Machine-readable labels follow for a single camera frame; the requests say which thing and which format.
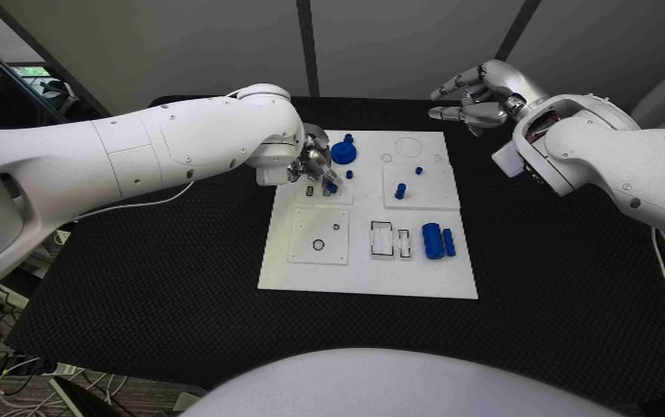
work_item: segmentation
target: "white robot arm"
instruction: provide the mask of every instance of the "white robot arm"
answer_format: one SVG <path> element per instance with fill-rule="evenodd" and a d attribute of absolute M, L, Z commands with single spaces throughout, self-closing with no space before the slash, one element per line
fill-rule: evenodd
<path fill-rule="evenodd" d="M 510 177 L 527 170 L 562 196 L 596 184 L 626 215 L 665 229 L 665 130 L 641 130 L 608 98 L 550 97 L 502 61 L 456 76 L 433 100 L 458 89 L 463 106 L 433 108 L 430 116 L 466 122 L 478 136 L 517 121 L 513 141 L 492 157 Z"/>
<path fill-rule="evenodd" d="M 47 128 L 0 131 L 0 276 L 57 227 L 84 212 L 233 170 L 257 168 L 257 183 L 300 175 L 339 184 L 329 139 L 302 124 L 289 92 L 272 85 L 237 99 L 178 102 L 123 116 Z"/>

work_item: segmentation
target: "black mat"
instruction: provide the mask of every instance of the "black mat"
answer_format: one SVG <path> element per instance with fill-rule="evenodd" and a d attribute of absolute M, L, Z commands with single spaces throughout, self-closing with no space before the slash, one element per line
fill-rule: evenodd
<path fill-rule="evenodd" d="M 429 102 L 295 103 L 326 129 L 445 131 L 479 300 L 259 291 L 274 188 L 241 167 L 175 202 L 80 224 L 11 345 L 204 386 L 302 352 L 391 347 L 495 365 L 609 405 L 665 397 L 648 227 L 596 187 L 559 198 L 528 176 L 504 176 L 491 154 L 510 127 L 475 139 L 427 118 Z"/>

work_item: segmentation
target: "white board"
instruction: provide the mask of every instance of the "white board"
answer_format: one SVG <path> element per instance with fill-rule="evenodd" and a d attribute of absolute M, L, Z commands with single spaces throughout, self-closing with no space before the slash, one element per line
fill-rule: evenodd
<path fill-rule="evenodd" d="M 328 132 L 332 145 L 348 133 Z M 332 164 L 332 169 L 345 179 L 339 189 L 342 197 L 325 197 L 321 184 L 306 179 L 277 187 L 260 289 L 476 299 L 472 259 L 443 134 L 357 131 L 352 135 L 357 160 L 347 165 Z M 425 168 L 422 176 L 416 174 L 417 166 Z M 347 170 L 354 171 L 351 180 L 345 178 Z M 387 182 L 401 179 L 400 183 L 407 185 L 400 208 L 384 206 L 384 170 L 388 172 Z M 308 197 L 309 186 L 313 186 L 315 195 Z M 435 198 L 433 207 L 440 208 L 443 204 L 446 210 L 422 208 L 437 190 L 443 199 Z M 386 191 L 394 198 L 396 191 L 388 185 Z M 412 207 L 409 201 L 416 198 L 420 199 Z M 371 221 L 391 222 L 396 237 L 399 230 L 409 230 L 412 258 L 400 258 L 400 252 L 393 258 L 371 257 Z M 453 258 L 430 260 L 426 257 L 422 227 L 432 222 L 452 230 L 458 252 Z M 347 246 L 339 242 L 344 236 Z M 322 251 L 313 249 L 318 239 L 326 241 Z"/>

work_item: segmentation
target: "blue object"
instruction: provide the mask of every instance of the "blue object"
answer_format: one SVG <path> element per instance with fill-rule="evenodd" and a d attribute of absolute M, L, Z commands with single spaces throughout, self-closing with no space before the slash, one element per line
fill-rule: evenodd
<path fill-rule="evenodd" d="M 332 160 L 338 164 L 348 164 L 357 158 L 357 147 L 351 141 L 341 141 L 331 149 Z"/>
<path fill-rule="evenodd" d="M 453 232 L 448 228 L 443 230 L 443 244 L 446 246 L 446 255 L 455 257 Z"/>
<path fill-rule="evenodd" d="M 399 184 L 399 191 L 396 192 L 396 197 L 404 199 L 406 194 L 406 184 Z"/>
<path fill-rule="evenodd" d="M 440 238 L 439 223 L 429 223 L 423 225 L 423 239 L 426 241 L 426 255 L 427 258 L 436 260 L 446 255 L 443 251 L 443 239 Z"/>

